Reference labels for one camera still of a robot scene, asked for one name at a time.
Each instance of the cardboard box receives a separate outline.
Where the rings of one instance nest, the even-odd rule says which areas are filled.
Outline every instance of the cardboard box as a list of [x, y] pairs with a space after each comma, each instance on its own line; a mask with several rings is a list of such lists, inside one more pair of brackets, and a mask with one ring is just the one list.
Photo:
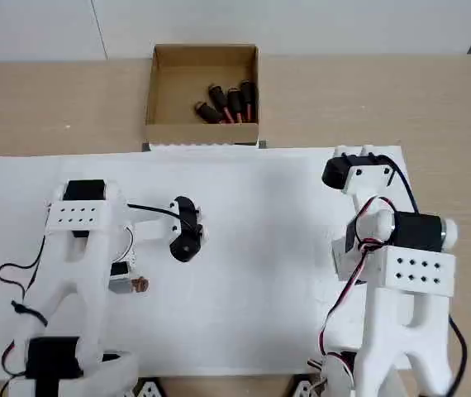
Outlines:
[[206, 124], [193, 106], [210, 104], [207, 88], [258, 85], [255, 45], [156, 45], [151, 67], [145, 138], [155, 144], [248, 143], [258, 140], [257, 123]]

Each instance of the white foam board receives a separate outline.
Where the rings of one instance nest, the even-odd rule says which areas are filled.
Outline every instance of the white foam board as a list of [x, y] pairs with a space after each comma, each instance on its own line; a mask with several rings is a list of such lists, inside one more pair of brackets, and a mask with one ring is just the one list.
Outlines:
[[[375, 151], [404, 168], [400, 148]], [[131, 203], [154, 206], [187, 195], [206, 214], [210, 240], [187, 264], [162, 243], [137, 246], [150, 288], [109, 292], [104, 346], [139, 354], [143, 375], [305, 372], [307, 358], [318, 357], [321, 322], [343, 286], [333, 271], [331, 240], [354, 216], [350, 198], [321, 182], [332, 152], [216, 148], [0, 158], [0, 264], [33, 260], [45, 203], [61, 180], [113, 179]], [[410, 209], [400, 183], [387, 193], [400, 209]], [[135, 214], [138, 220], [153, 216]], [[28, 281], [30, 275], [19, 277]], [[19, 294], [0, 283], [0, 354], [17, 326], [10, 300]], [[364, 296], [365, 287], [355, 287], [330, 323], [328, 340], [359, 347]], [[77, 334], [78, 303], [67, 298], [47, 332]]]

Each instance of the wire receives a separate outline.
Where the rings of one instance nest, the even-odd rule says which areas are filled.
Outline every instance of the wire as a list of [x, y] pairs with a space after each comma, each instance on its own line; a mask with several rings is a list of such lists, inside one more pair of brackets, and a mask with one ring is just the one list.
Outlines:
[[[406, 177], [404, 176], [402, 170], [399, 168], [397, 163], [393, 161], [391, 158], [389, 158], [387, 155], [378, 155], [377, 159], [385, 160], [392, 167], [392, 169], [395, 172], [397, 172], [397, 174], [401, 178], [402, 184], [404, 184], [404, 187], [408, 193], [408, 198], [410, 199], [410, 203], [412, 204], [412, 207], [414, 208], [414, 212], [419, 213], [419, 208], [417, 207], [417, 201], [412, 192], [412, 188], [410, 188], [410, 184], [408, 183]], [[459, 330], [452, 316], [450, 315], [449, 315], [449, 324], [452, 330], [454, 331], [456, 337], [458, 338], [459, 345], [461, 346], [461, 361], [459, 362], [459, 368], [458, 368], [458, 371], [456, 372], [456, 376], [454, 377], [454, 381], [452, 382], [452, 385], [450, 386], [449, 391], [447, 392], [445, 397], [453, 397], [456, 394], [456, 391], [458, 391], [459, 385], [461, 384], [461, 381], [465, 375], [465, 369], [467, 368], [467, 359], [468, 359], [468, 348], [467, 348], [467, 342], [465, 341], [465, 337], [463, 333], [461, 333], [461, 331]]]
[[351, 273], [350, 279], [347, 281], [347, 283], [345, 283], [345, 286], [340, 292], [340, 295], [335, 301], [335, 304], [331, 307], [329, 312], [327, 312], [326, 319], [324, 320], [324, 325], [322, 326], [321, 331], [318, 335], [318, 346], [320, 348], [320, 353], [323, 356], [326, 355], [326, 349], [324, 348], [324, 332], [326, 330], [327, 324], [329, 323], [329, 320], [331, 319], [335, 311], [338, 309], [338, 307], [343, 302], [345, 302], [346, 298], [349, 295], [351, 287], [353, 287], [356, 281], [359, 279], [360, 274], [362, 273], [362, 270], [364, 269], [365, 259], [366, 259], [366, 256], [368, 255], [368, 252], [369, 252], [368, 250], [365, 250], [363, 252], [362, 257], [360, 258], [359, 264], [357, 265], [357, 267], [355, 267], [355, 269], [353, 270], [353, 273]]
[[22, 372], [11, 372], [6, 367], [6, 359], [9, 356], [9, 354], [12, 352], [14, 347], [15, 347], [15, 342], [11, 341], [10, 344], [7, 345], [6, 349], [4, 349], [4, 352], [2, 353], [2, 356], [1, 356], [1, 366], [2, 366], [2, 369], [4, 370], [4, 372], [6, 372], [8, 375], [10, 375], [12, 377], [22, 376], [22, 375], [24, 375], [24, 371], [22, 371]]
[[327, 378], [324, 378], [324, 379], [321, 379], [319, 380], [317, 383], [315, 383], [314, 385], [311, 385], [311, 387], [309, 388], [309, 390], [307, 391], [307, 393], [309, 394], [309, 397], [312, 397], [312, 394], [313, 393], [316, 393], [316, 388], [321, 386], [321, 385], [325, 385], [327, 383]]
[[351, 380], [351, 386], [354, 388], [353, 371], [351, 370], [349, 364], [345, 361], [344, 357], [342, 357], [340, 354], [334, 353], [334, 352], [327, 353], [326, 357], [333, 357], [337, 361], [340, 362], [340, 364], [344, 367], [344, 371], [348, 374], [348, 377]]
[[[357, 222], [359, 221], [359, 218], [364, 215], [366, 213], [366, 211], [368, 211], [368, 208], [371, 204], [373, 204], [373, 201], [375, 201], [375, 199], [379, 199], [379, 200], [383, 200], [387, 205], [389, 205], [392, 210], [396, 213], [397, 212], [397, 208], [395, 207], [395, 205], [393, 204], [392, 200], [390, 200], [389, 198], [387, 197], [384, 197], [384, 196], [373, 196], [372, 198], [370, 198], [365, 205], [362, 206], [362, 208], [360, 209], [359, 213], [357, 213], [357, 215], [354, 217], [353, 219], [353, 223], [354, 223], [354, 235], [355, 237], [357, 238], [357, 240], [359, 240], [360, 242], [360, 237], [359, 237], [359, 233], [357, 232]], [[369, 238], [366, 238], [365, 240], [376, 240], [376, 239], [373, 239], [371, 237]]]
[[321, 371], [321, 363], [312, 359], [307, 360], [307, 365]]
[[[0, 281], [2, 281], [5, 284], [18, 286], [21, 289], [22, 300], [24, 300], [24, 298], [26, 297], [27, 290], [34, 284], [34, 281], [36, 280], [37, 271], [39, 270], [40, 257], [43, 254], [43, 248], [45, 247], [45, 239], [46, 239], [46, 236], [43, 236], [43, 239], [42, 239], [41, 244], [40, 244], [39, 252], [37, 254], [37, 258], [35, 258], [34, 261], [31, 264], [29, 264], [29, 265], [17, 265], [15, 263], [5, 263], [3, 265], [0, 265]], [[30, 282], [28, 283], [28, 286], [25, 288], [18, 281], [5, 279], [4, 277], [1, 276], [2, 269], [5, 269], [7, 267], [13, 267], [13, 268], [22, 269], [22, 270], [28, 270], [28, 269], [31, 269], [32, 267], [35, 267], [36, 269], [34, 270], [34, 273], [30, 278]]]
[[414, 195], [412, 193], [412, 188], [410, 187], [410, 184], [408, 183], [407, 177], [404, 176], [404, 173], [402, 170], [399, 168], [399, 165], [395, 161], [393, 161], [390, 157], [387, 155], [378, 155], [377, 160], [385, 160], [390, 167], [392, 167], [392, 170], [397, 172], [399, 175], [399, 178], [401, 178], [402, 184], [404, 184], [404, 189], [406, 189], [408, 193], [408, 197], [410, 198], [410, 202], [412, 203], [412, 207], [414, 208], [414, 213], [419, 213], [419, 208], [417, 207], [417, 202], [416, 199], [414, 198]]
[[186, 221], [186, 219], [184, 219], [180, 215], [178, 215], [176, 213], [173, 213], [173, 212], [171, 212], [167, 209], [157, 208], [157, 207], [149, 207], [147, 205], [130, 204], [130, 203], [127, 204], [127, 207], [134, 208], [134, 209], [143, 209], [145, 211], [151, 211], [153, 213], [163, 213], [164, 215], [169, 215], [170, 217], [177, 218], [180, 222], [184, 223], [184, 225], [186, 225], [186, 227], [190, 231], [192, 231], [192, 232], [195, 231], [195, 227], [193, 227], [188, 221]]
[[12, 376], [10, 377], [10, 379], [8, 379], [8, 380], [4, 383], [4, 385], [2, 385], [2, 388], [1, 388], [1, 391], [0, 391], [0, 397], [2, 397], [2, 396], [4, 395], [4, 392], [6, 391], [7, 386], [10, 384], [10, 382], [11, 382], [12, 380], [14, 380], [15, 378], [18, 378], [19, 376], [23, 376], [23, 375], [24, 375], [24, 374], [12, 375]]
[[459, 330], [452, 316], [449, 316], [449, 324], [452, 327], [452, 330], [454, 331], [454, 333], [456, 334], [459, 344], [461, 345], [461, 361], [459, 362], [459, 369], [456, 374], [456, 377], [454, 378], [454, 382], [452, 382], [452, 386], [447, 392], [446, 397], [452, 397], [453, 395], [456, 394], [456, 391], [458, 391], [459, 384], [461, 383], [461, 380], [464, 377], [465, 368], [467, 368], [467, 355], [468, 355], [467, 342], [465, 341], [463, 333], [461, 333], [461, 331]]
[[129, 235], [131, 236], [131, 238], [129, 239], [129, 245], [126, 248], [126, 250], [123, 251], [123, 253], [120, 256], [118, 256], [114, 261], [112, 261], [112, 263], [119, 262], [123, 258], [125, 258], [127, 256], [127, 254], [129, 253], [129, 251], [131, 250], [131, 248], [133, 247], [133, 243], [135, 242], [135, 236], [133, 235], [133, 231], [128, 226], [126, 227], [126, 230], [129, 232]]

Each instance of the table surface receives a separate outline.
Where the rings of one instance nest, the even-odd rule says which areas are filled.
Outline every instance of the table surface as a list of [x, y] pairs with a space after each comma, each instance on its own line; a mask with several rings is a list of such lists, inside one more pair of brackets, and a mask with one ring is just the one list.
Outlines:
[[[0, 64], [0, 155], [138, 151], [149, 60]], [[401, 145], [423, 212], [460, 226], [453, 315], [469, 344], [471, 392], [471, 55], [260, 60], [268, 146]], [[452, 362], [459, 360], [454, 339]], [[285, 376], [164, 380], [169, 397], [282, 395]]]

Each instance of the small electronic component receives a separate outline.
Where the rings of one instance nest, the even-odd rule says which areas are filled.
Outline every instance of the small electronic component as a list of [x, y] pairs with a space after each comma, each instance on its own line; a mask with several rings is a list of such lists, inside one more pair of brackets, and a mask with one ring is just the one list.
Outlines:
[[210, 95], [210, 99], [216, 109], [225, 115], [228, 122], [234, 124], [234, 118], [228, 109], [228, 99], [226, 98], [225, 93], [223, 93], [222, 88], [219, 85], [212, 84], [208, 87], [208, 94]]
[[243, 104], [241, 103], [241, 91], [238, 88], [230, 88], [226, 95], [228, 99], [228, 109], [234, 119], [241, 124], [243, 122]]
[[256, 89], [255, 84], [249, 80], [243, 80], [240, 83], [241, 97], [245, 105], [245, 118], [247, 122], [254, 121], [254, 112], [256, 104]]
[[206, 102], [197, 102], [195, 104], [195, 113], [209, 124], [222, 124], [224, 122], [222, 114], [209, 106]]

